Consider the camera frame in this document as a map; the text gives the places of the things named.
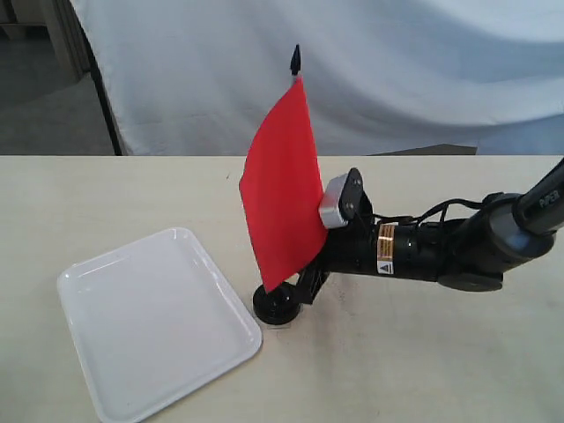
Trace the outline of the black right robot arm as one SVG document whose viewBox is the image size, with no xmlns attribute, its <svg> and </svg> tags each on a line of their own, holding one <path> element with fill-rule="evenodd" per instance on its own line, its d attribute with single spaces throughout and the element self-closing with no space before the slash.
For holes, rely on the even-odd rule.
<svg viewBox="0 0 564 423">
<path fill-rule="evenodd" d="M 523 195 L 453 198 L 418 217 L 373 212 L 360 171 L 333 178 L 320 212 L 340 215 L 293 297 L 312 304 L 332 273 L 436 282 L 466 292 L 502 288 L 503 275 L 547 254 L 563 226 L 563 165 Z"/>
</svg>

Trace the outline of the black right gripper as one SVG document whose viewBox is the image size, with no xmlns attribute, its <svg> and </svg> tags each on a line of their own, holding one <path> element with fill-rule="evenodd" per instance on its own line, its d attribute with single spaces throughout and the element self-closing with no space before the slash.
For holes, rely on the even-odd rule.
<svg viewBox="0 0 564 423">
<path fill-rule="evenodd" d="M 377 217 L 365 192 L 345 194 L 339 203 L 350 218 L 329 230 L 321 252 L 299 273 L 297 302 L 312 305 L 331 273 L 412 278 L 412 218 Z"/>
</svg>

